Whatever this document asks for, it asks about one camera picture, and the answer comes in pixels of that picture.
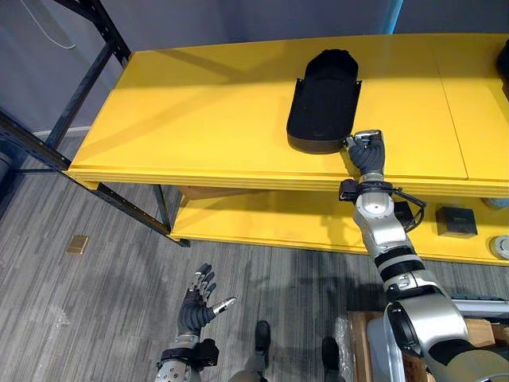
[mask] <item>black shoe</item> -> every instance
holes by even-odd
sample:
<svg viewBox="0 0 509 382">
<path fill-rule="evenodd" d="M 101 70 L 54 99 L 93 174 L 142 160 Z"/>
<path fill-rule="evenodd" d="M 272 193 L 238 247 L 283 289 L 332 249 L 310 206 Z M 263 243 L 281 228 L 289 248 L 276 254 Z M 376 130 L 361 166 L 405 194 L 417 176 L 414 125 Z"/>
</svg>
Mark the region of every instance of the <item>black shoe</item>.
<svg viewBox="0 0 509 382">
<path fill-rule="evenodd" d="M 254 350 L 263 353 L 266 366 L 269 364 L 270 325 L 267 321 L 258 321 L 254 330 Z"/>
<path fill-rule="evenodd" d="M 340 369 L 340 348 L 334 338 L 326 337 L 321 343 L 321 360 L 325 372 Z"/>
</svg>

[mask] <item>metal rack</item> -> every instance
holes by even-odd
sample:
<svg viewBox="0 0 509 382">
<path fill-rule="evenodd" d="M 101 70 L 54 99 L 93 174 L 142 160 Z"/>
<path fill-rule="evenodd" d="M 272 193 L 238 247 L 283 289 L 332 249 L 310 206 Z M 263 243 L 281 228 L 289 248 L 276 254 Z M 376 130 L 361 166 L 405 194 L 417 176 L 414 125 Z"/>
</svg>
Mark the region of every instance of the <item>metal rack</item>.
<svg viewBox="0 0 509 382">
<path fill-rule="evenodd" d="M 122 39 L 122 36 L 120 36 L 120 33 L 116 29 L 115 24 L 110 19 L 110 16 L 104 9 L 100 0 L 54 1 L 91 21 L 103 37 L 105 45 L 81 80 L 78 88 L 72 95 L 67 106 L 62 112 L 62 115 L 56 122 L 45 142 L 29 133 L 28 129 L 24 128 L 19 122 L 9 116 L 1 108 L 0 138 L 4 138 L 5 140 L 13 143 L 20 149 L 24 150 L 28 155 L 35 157 L 45 165 L 49 166 L 52 171 L 59 172 L 71 181 L 74 181 L 63 172 L 69 168 L 71 160 L 57 151 L 58 146 L 62 142 L 68 128 L 71 126 L 72 120 L 76 117 L 78 110 L 81 108 L 81 105 L 87 98 L 89 91 L 99 78 L 99 75 L 103 71 L 104 66 L 110 59 L 111 55 L 114 55 L 122 67 L 125 68 L 130 59 L 131 52 L 126 45 L 126 42 Z M 159 208 L 159 213 L 161 214 L 162 222 L 142 211 L 136 205 L 130 203 L 124 197 L 118 195 L 115 191 L 105 186 L 103 183 L 99 183 L 97 189 L 85 189 L 97 197 L 100 197 L 110 205 L 115 206 L 127 215 L 132 216 L 147 227 L 152 228 L 154 231 L 169 238 L 169 234 L 172 230 L 170 224 L 171 216 L 169 216 L 169 211 L 160 185 L 154 185 L 153 191 L 157 200 L 157 206 Z M 172 241 L 181 247 L 190 246 L 189 241 L 186 239 Z"/>
</svg>

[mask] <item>yellow table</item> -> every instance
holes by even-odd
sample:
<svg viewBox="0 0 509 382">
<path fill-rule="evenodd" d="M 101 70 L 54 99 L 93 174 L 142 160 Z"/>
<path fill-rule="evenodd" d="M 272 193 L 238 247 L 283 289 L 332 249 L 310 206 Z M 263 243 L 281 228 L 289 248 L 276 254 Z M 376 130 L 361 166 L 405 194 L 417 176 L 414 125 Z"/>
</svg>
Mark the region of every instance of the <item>yellow table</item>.
<svg viewBox="0 0 509 382">
<path fill-rule="evenodd" d="M 303 154 L 286 140 L 296 78 L 323 49 L 346 49 L 363 81 L 354 131 L 383 131 L 387 180 L 483 216 L 482 235 L 466 241 L 437 239 L 425 222 L 413 234 L 417 250 L 503 263 L 486 241 L 507 234 L 509 216 L 490 220 L 472 197 L 509 196 L 509 107 L 494 67 L 508 38 L 328 37 L 137 52 L 68 175 L 89 188 L 124 181 L 285 190 L 182 201 L 172 237 L 362 251 L 349 206 L 331 197 L 351 176 L 341 156 Z M 467 243 L 476 245 L 465 251 Z"/>
</svg>

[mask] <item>white cable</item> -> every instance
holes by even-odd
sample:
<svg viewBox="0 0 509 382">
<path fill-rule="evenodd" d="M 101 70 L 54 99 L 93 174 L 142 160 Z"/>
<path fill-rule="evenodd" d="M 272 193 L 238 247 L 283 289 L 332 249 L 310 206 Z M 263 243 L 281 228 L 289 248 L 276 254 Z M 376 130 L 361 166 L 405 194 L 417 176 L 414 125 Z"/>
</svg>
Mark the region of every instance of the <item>white cable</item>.
<svg viewBox="0 0 509 382">
<path fill-rule="evenodd" d="M 39 29 L 41 30 L 41 32 L 46 36 L 46 38 L 48 40 L 50 40 L 53 44 L 57 45 L 57 46 L 60 46 L 62 49 L 72 49 L 72 48 L 75 48 L 76 47 L 76 44 L 72 44 L 70 46 L 65 46 L 65 45 L 62 45 L 62 44 L 59 44 L 58 42 L 56 42 L 55 40 L 53 40 L 50 36 L 48 36 L 48 34 L 46 33 L 46 31 L 44 30 L 44 28 L 41 26 L 41 24 L 39 24 L 39 22 L 37 21 L 37 19 L 35 18 L 35 16 L 33 15 L 33 13 L 30 11 L 29 7 L 26 6 L 25 2 L 23 0 L 19 0 L 21 2 L 21 4 L 23 4 L 23 6 L 25 7 L 26 11 L 30 14 L 30 16 L 32 17 L 32 19 L 35 21 L 35 23 L 37 24 L 37 26 L 39 27 Z"/>
</svg>

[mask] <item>black box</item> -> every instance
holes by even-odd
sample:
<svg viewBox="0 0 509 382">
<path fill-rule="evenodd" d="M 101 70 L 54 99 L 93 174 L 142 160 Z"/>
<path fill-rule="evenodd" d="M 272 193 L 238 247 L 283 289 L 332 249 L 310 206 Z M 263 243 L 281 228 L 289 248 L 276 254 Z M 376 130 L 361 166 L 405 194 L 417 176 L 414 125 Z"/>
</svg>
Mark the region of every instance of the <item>black box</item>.
<svg viewBox="0 0 509 382">
<path fill-rule="evenodd" d="M 442 207 L 435 217 L 439 236 L 468 238 L 477 235 L 476 218 L 471 209 Z"/>
</svg>

